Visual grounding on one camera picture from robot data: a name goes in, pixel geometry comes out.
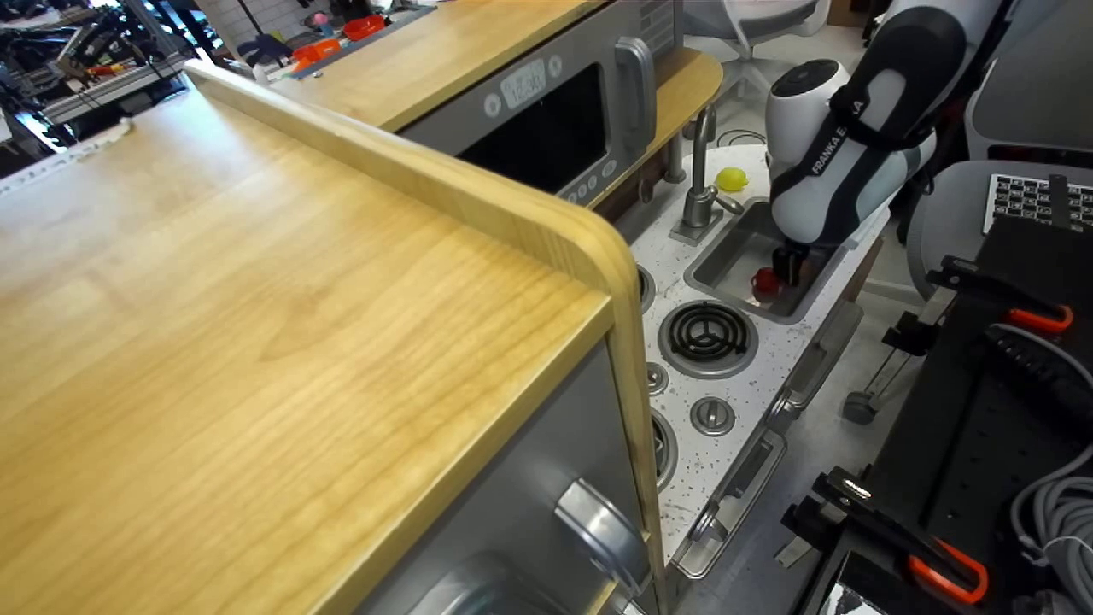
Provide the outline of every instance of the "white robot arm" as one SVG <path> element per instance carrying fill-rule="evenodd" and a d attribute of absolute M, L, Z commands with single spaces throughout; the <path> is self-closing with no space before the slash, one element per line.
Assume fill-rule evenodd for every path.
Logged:
<path fill-rule="evenodd" d="M 896 0 L 853 74 L 805 62 L 774 81 L 771 218 L 788 268 L 792 252 L 840 247 L 932 157 L 936 112 L 1004 2 Z"/>

